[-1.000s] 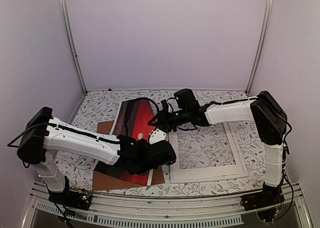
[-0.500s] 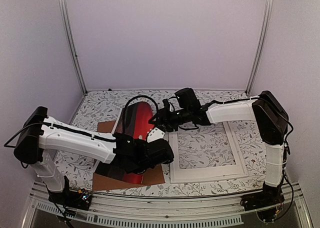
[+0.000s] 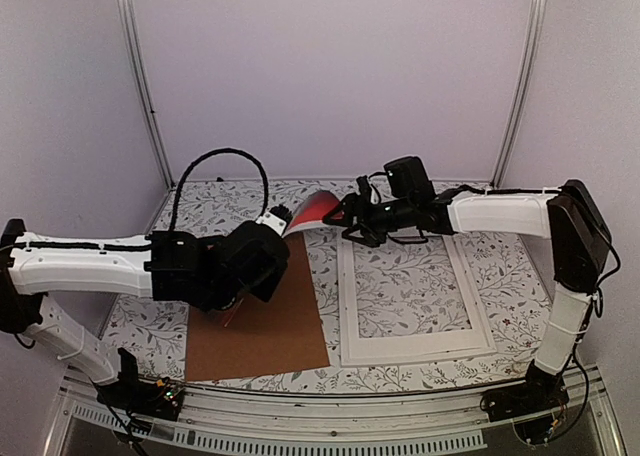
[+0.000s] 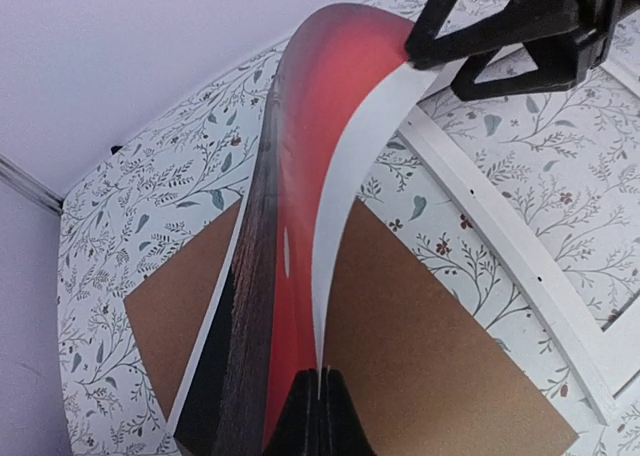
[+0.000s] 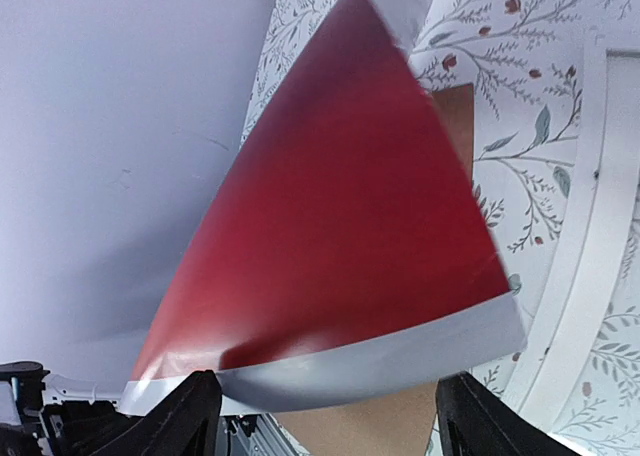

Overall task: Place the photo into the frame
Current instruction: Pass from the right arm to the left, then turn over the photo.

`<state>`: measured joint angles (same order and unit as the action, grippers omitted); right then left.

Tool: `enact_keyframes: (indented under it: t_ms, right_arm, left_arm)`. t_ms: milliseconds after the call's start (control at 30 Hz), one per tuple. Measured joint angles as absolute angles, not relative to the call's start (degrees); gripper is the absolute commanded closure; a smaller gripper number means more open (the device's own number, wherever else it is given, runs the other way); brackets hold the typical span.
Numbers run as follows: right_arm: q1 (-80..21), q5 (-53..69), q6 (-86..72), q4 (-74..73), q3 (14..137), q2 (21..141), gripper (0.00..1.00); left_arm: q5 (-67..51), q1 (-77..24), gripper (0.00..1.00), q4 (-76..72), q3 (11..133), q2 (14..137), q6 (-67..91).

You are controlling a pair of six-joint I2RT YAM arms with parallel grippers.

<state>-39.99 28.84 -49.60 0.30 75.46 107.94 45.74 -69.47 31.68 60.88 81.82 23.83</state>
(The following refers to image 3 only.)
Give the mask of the red sunset photo print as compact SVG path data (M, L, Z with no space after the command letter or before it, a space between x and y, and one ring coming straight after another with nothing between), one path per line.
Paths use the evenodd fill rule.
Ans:
M330 191L319 190L310 194L292 213L292 220L284 236L326 227L324 216L333 210L339 199Z

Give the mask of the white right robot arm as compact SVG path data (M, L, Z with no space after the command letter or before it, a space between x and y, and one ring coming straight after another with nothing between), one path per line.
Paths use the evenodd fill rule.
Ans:
M569 179L542 189L480 189L467 184L437 192L421 159L405 156L384 165L392 198L375 202L366 176L323 216L344 239L370 248L405 228L452 236L474 232L509 233L549 241L555 290L550 318L517 403L537 412L552 400L560 375L588 329L601 316L605 266L617 253L611 233L585 184Z

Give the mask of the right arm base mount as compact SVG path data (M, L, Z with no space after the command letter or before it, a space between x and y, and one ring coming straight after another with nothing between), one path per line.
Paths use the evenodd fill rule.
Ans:
M514 426L516 436L530 446L547 444L566 421L568 392L561 375L531 366L519 384L485 391L479 407L490 422L527 416Z

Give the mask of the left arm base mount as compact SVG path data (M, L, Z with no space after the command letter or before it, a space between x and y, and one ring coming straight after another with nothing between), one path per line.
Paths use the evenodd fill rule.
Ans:
M169 377L152 382L139 377L136 358L119 348L120 370L116 381L97 386L97 401L122 409L127 415L143 415L177 421L184 401L184 385Z

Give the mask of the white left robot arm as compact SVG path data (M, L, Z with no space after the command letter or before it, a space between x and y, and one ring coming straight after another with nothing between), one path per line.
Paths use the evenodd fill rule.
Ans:
M202 312L226 311L248 293L267 302L290 255L288 223L273 213L227 235L153 231L123 239L42 236L10 220L1 236L1 330L22 334L108 386L128 410L148 402L135 358L106 346L54 300L55 292L97 292L178 301Z

